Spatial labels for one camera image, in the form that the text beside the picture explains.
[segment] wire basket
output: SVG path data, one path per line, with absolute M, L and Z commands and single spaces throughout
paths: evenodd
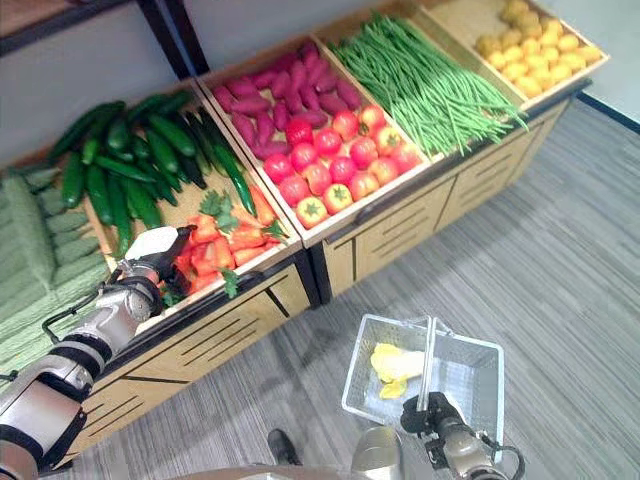
M 435 319 L 426 317 L 429 322 Z M 342 395 L 342 408 L 374 422 L 402 431 L 402 404 L 420 394 L 422 378 L 408 381 L 406 393 L 396 399 L 380 398 L 382 383 L 371 366 L 378 343 L 390 343 L 403 350 L 425 351 L 429 328 L 413 321 L 398 321 L 364 315 L 353 349 L 351 365 Z M 474 430 L 485 430 L 502 443 L 504 426 L 504 353 L 495 343 L 435 330 L 431 361 L 431 392 L 443 392 L 458 407 Z

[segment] gray carpet floor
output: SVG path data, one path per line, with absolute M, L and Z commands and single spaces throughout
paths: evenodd
M 167 479 L 270 463 L 274 427 L 306 464 L 348 467 L 370 426 L 340 407 L 365 313 L 431 313 L 502 345 L 505 440 L 523 450 L 527 478 L 640 478 L 639 207 L 640 138 L 576 102 L 516 185 L 56 478 Z M 432 478 L 417 439 L 405 452 L 414 478 Z

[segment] tomato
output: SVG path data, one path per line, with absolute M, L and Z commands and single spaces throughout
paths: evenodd
M 380 188 L 378 180 L 368 172 L 356 173 L 349 182 L 349 191 L 354 202 L 375 192 L 378 188 Z
M 338 112 L 331 123 L 333 129 L 340 134 L 342 140 L 348 142 L 358 134 L 358 117 L 349 110 Z
M 418 149 L 408 143 L 396 147 L 393 152 L 391 152 L 391 160 L 396 163 L 400 175 L 422 163 Z
M 313 140 L 313 146 L 316 147 L 318 155 L 321 157 L 327 157 L 335 155 L 340 151 L 342 147 L 342 139 L 338 132 L 333 128 L 323 128 Z
M 298 204 L 296 216 L 304 228 L 310 229 L 329 218 L 329 213 L 319 198 L 307 197 Z
M 321 163 L 309 165 L 302 172 L 304 178 L 309 184 L 309 190 L 314 195 L 322 195 L 324 191 L 331 185 L 331 174 L 329 169 Z
M 358 167 L 356 166 L 356 162 L 351 160 L 350 157 L 334 157 L 331 165 L 329 165 L 329 173 L 331 174 L 331 181 L 333 183 L 347 185 L 357 171 Z
M 378 183 L 381 186 L 386 185 L 395 178 L 398 178 L 398 167 L 389 157 L 382 157 L 374 160 L 371 165 L 369 165 L 367 171 L 376 177 L 376 180 L 378 180 Z
M 310 143 L 300 143 L 293 147 L 291 163 L 296 172 L 301 173 L 318 159 L 318 152 Z
M 309 122 L 301 118 L 291 120 L 285 128 L 284 134 L 291 146 L 299 143 L 313 143 L 313 128 Z
M 331 215 L 334 215 L 351 205 L 353 198 L 351 197 L 351 192 L 345 185 L 334 183 L 325 190 L 322 201 L 327 207 L 327 211 Z
M 387 123 L 387 120 L 384 118 L 384 110 L 377 105 L 367 105 L 364 107 L 360 112 L 358 120 L 360 121 L 360 134 L 362 135 L 371 135 Z
M 378 153 L 383 157 L 391 155 L 393 150 L 403 143 L 402 137 L 398 131 L 389 125 L 377 130 L 373 139 L 376 142 Z
M 378 158 L 376 142 L 367 137 L 360 137 L 351 144 L 349 156 L 356 162 L 356 166 L 365 170 L 371 162 Z
M 307 182 L 297 174 L 285 178 L 278 186 L 278 190 L 280 190 L 284 201 L 292 207 L 295 207 L 303 198 L 311 195 Z
M 263 165 L 264 171 L 269 178 L 278 185 L 289 175 L 293 175 L 293 165 L 286 155 L 275 153 L 267 157 Z

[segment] black shoe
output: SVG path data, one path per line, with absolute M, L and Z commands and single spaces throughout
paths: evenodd
M 274 428 L 269 432 L 267 444 L 278 465 L 302 465 L 293 443 L 287 434 L 279 428 Z

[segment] wall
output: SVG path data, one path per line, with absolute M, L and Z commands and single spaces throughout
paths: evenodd
M 0 58 L 0 166 L 54 141 L 97 102 L 176 82 L 135 3 Z

